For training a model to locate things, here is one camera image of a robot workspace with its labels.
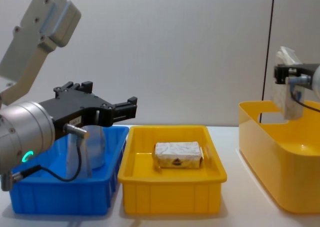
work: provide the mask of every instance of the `yellow plastic tub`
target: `yellow plastic tub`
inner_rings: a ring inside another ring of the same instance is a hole
[[[157,142],[198,141],[204,160],[200,169],[154,167]],[[217,213],[224,167],[205,126],[135,126],[129,131],[118,180],[128,214]]]
[[[320,104],[306,101],[320,109]],[[284,210],[320,213],[320,113],[304,109],[287,123],[259,123],[278,112],[271,101],[239,104],[239,147],[252,171]]]

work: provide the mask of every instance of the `wrapped package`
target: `wrapped package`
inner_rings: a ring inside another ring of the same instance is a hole
[[[155,165],[160,168],[198,169],[203,158],[198,142],[158,142],[154,148]]]

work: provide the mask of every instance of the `white wall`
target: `white wall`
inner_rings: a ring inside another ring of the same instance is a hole
[[[0,0],[0,58],[30,1]],[[261,99],[271,0],[72,1],[79,25],[24,100],[91,80],[112,103],[138,97],[127,123],[237,125],[238,103]]]
[[[320,63],[320,0],[274,0],[265,100],[271,98],[280,46],[295,50],[303,63]],[[319,101],[310,90],[305,93],[306,99]]]

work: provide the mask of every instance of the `black vertical line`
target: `black vertical line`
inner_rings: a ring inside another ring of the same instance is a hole
[[[265,56],[265,67],[264,67],[262,98],[261,98],[262,101],[265,98],[266,77],[267,77],[267,67],[268,67],[268,58],[269,58],[270,38],[271,38],[271,27],[272,27],[272,20],[273,20],[273,16],[274,16],[274,5],[275,5],[275,0],[272,0],[271,13],[270,13],[270,23],[269,23],[269,34],[268,34],[268,44],[266,47],[266,56]]]

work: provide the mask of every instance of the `table surface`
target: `table surface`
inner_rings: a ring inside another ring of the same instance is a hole
[[[105,216],[15,214],[8,192],[0,191],[1,227],[319,227],[320,215],[294,215],[280,210],[239,153],[238,127],[208,127],[227,172],[217,215],[129,216],[122,205],[122,186]]]

